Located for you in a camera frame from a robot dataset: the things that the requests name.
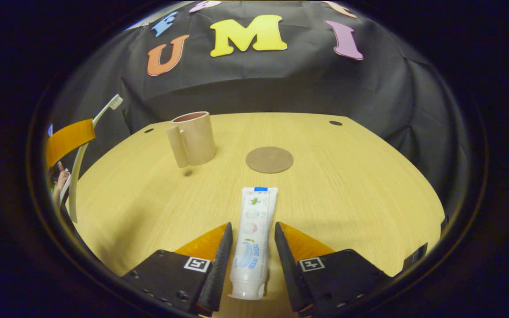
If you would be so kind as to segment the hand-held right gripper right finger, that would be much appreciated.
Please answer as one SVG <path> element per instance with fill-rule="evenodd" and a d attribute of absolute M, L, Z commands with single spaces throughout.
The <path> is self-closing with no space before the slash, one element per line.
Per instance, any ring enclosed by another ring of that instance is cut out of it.
<path fill-rule="evenodd" d="M 275 224 L 289 305 L 299 316 L 345 316 L 392 278 L 353 249 L 334 251 L 283 222 Z"/>

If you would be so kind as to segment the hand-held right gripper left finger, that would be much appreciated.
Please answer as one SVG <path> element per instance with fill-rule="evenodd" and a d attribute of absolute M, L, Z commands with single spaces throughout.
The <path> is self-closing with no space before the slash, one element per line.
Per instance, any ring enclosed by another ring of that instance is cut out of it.
<path fill-rule="evenodd" d="M 224 223 L 175 251 L 153 252 L 122 280 L 166 306 L 211 317 L 220 310 L 233 239 Z"/>

